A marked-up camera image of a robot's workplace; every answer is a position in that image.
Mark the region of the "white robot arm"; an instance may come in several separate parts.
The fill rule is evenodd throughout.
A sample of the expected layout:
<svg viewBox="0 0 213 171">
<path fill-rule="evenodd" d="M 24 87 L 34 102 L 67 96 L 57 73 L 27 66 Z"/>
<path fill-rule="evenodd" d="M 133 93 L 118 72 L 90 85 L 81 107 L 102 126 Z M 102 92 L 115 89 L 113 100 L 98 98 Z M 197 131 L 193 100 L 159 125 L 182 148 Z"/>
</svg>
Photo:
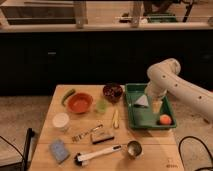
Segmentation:
<svg viewBox="0 0 213 171">
<path fill-rule="evenodd" d="M 169 92 L 186 105 L 198 110 L 201 116 L 213 124 L 213 92 L 192 84 L 178 76 L 180 63 L 169 58 L 147 69 L 149 82 L 146 94 L 152 100 L 161 100 Z"/>
</svg>

